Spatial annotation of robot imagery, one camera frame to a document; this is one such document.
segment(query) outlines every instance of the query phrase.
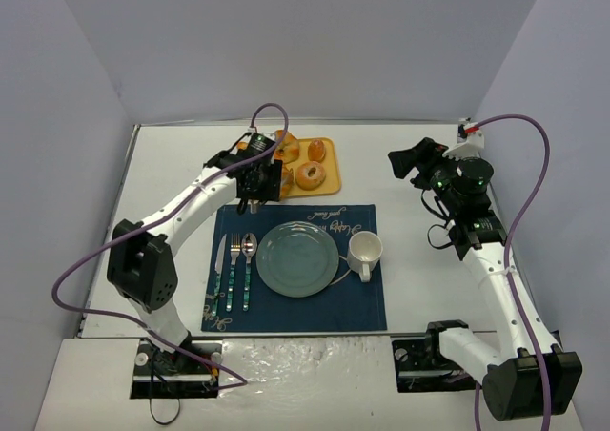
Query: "white table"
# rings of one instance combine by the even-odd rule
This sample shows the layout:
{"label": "white table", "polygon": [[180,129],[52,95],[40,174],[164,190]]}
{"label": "white table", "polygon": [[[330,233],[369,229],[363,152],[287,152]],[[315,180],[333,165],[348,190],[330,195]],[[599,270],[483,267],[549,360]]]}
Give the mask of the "white table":
{"label": "white table", "polygon": [[[154,430],[147,400],[130,400],[137,340],[65,340],[37,431]],[[183,400],[168,429],[473,431],[474,392],[398,393],[390,338],[225,339],[224,362],[250,385]],[[221,376],[223,383],[228,380]],[[161,420],[175,401],[154,400]],[[481,399],[485,431],[538,431],[541,419],[498,422]],[[574,407],[553,431],[582,431]]]}
{"label": "white table", "polygon": [[[143,127],[132,150],[112,226],[158,210],[198,174],[202,163],[233,143],[243,129],[225,125]],[[476,331],[493,331],[477,287],[454,251],[427,245],[436,220],[419,202],[419,191],[393,177],[387,153],[412,147],[424,136],[452,144],[456,125],[296,124],[297,137],[333,139],[343,188],[337,195],[293,199],[299,204],[375,203],[384,241],[383,280],[388,320],[385,335],[256,339],[223,337],[223,363],[250,385],[213,400],[183,400],[172,429],[244,430],[464,430],[474,429],[472,391],[399,394],[390,334],[425,330],[428,322],[460,318]],[[187,327],[200,331],[211,260],[214,218],[185,242],[176,257],[179,286],[174,300]],[[92,308],[134,315],[106,281],[107,256],[91,291]],[[65,340],[37,424],[38,431],[156,429],[146,400],[130,400],[133,359],[143,333],[115,318],[88,316],[83,339]],[[479,334],[494,342],[494,333]],[[234,381],[221,376],[221,384]],[[160,419],[175,410],[156,400]],[[495,421],[484,403],[485,430],[539,429],[540,418]],[[552,420],[554,431],[581,431],[574,407]]]}
{"label": "white table", "polygon": [[[112,225],[123,218],[137,221],[165,205],[193,181],[204,161],[241,135],[243,124],[142,127]],[[265,131],[279,125],[273,121],[259,124]],[[289,204],[376,204],[378,233],[384,243],[388,333],[423,332],[430,321],[456,318],[466,321],[475,331],[495,329],[477,286],[455,251],[436,251],[428,245],[426,231],[437,219],[422,207],[419,190],[408,180],[394,178],[387,158],[388,152],[410,148],[425,136],[454,144],[456,124],[300,121],[290,131],[296,137],[333,139],[343,185],[336,195],[289,199]],[[175,258],[179,284],[174,300],[182,320],[195,336],[206,334],[200,325],[213,233],[214,216],[195,231]],[[107,282],[107,261],[108,255],[104,255],[90,296],[91,308],[135,315],[130,304]],[[143,335],[130,322],[96,315],[87,316],[81,334],[83,338]]]}

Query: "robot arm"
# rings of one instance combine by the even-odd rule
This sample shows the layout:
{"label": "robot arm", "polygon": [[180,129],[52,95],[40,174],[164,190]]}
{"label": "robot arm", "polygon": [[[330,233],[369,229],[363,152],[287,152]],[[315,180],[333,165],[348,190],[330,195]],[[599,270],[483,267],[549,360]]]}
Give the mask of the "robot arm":
{"label": "robot arm", "polygon": [[[540,416],[540,368],[504,269],[506,232],[487,195],[494,170],[478,157],[484,143],[482,133],[474,130],[466,134],[460,128],[460,136],[464,140],[451,149],[424,138],[412,149],[391,152],[389,158],[397,178],[405,178],[416,168],[418,174],[411,183],[420,190],[433,191],[439,208],[448,214],[444,220],[450,245],[471,271],[490,309],[500,350],[477,338],[463,321],[437,321],[428,325],[426,356],[432,365],[452,361],[480,383],[497,420]],[[549,374],[552,412],[562,414],[582,372],[579,357],[574,352],[564,353],[546,329],[525,291],[512,252],[509,257],[525,316],[534,328]]]}
{"label": "robot arm", "polygon": [[[141,226],[147,226],[174,211],[197,188],[199,191],[175,215],[163,224],[151,228],[140,236],[111,248],[107,277],[119,294],[135,308],[144,321],[161,338],[175,345],[190,340],[190,334],[173,303],[178,277],[173,257],[182,244],[209,216],[220,207],[240,199],[237,210],[245,211],[269,200],[279,200],[281,161],[271,156],[239,171],[229,172],[205,188],[200,186],[220,169],[251,158],[269,150],[274,141],[263,134],[253,133],[245,150],[236,154],[220,152],[208,161],[200,175],[165,207],[138,223],[124,219],[114,228],[112,238],[128,234]],[[153,339],[151,342],[162,351],[173,349]]]}

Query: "spoon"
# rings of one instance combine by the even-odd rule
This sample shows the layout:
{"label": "spoon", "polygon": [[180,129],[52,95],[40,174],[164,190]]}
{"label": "spoon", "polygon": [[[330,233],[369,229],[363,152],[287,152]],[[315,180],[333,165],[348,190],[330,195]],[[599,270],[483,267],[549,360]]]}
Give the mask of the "spoon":
{"label": "spoon", "polygon": [[250,308],[250,262],[252,257],[256,253],[256,248],[258,248],[258,242],[256,241],[256,237],[252,233],[248,233],[244,235],[244,238],[241,240],[241,251],[246,257],[246,281],[244,283],[244,312],[246,312]]}

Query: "donut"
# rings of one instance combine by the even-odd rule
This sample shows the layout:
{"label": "donut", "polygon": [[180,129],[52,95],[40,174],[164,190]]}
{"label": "donut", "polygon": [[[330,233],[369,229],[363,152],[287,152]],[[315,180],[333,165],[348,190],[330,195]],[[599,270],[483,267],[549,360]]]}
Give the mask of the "donut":
{"label": "donut", "polygon": [[324,142],[320,139],[312,140],[307,147],[307,157],[309,157],[310,161],[322,162],[324,160],[324,156],[326,155],[326,147],[324,147]]}
{"label": "donut", "polygon": [[282,166],[282,187],[279,191],[280,200],[286,198],[294,183],[295,174],[293,173],[293,170],[288,169],[286,166]]}
{"label": "donut", "polygon": [[[284,133],[283,130],[275,131],[275,140]],[[284,161],[284,164],[295,162],[300,156],[301,147],[296,137],[291,133],[286,133],[282,143],[275,149],[274,158]]]}
{"label": "donut", "polygon": [[319,162],[309,161],[296,169],[296,184],[303,190],[314,190],[326,178],[326,171]]}

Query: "gray wall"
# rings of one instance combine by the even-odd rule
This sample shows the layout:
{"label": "gray wall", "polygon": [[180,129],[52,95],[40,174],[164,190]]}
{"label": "gray wall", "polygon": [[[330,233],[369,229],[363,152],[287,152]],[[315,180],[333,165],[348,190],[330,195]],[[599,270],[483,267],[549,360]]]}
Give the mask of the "gray wall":
{"label": "gray wall", "polygon": [[[517,247],[541,314],[581,357],[576,405],[586,430],[608,429],[610,404],[609,4],[538,0],[477,113],[528,113],[549,133],[550,171]],[[542,144],[519,123],[490,125],[487,137],[500,209],[513,219]]]}
{"label": "gray wall", "polygon": [[535,0],[66,0],[138,121],[472,115]]}
{"label": "gray wall", "polygon": [[102,239],[131,123],[64,0],[0,0],[0,35],[0,428],[24,431],[77,324],[51,285]]}

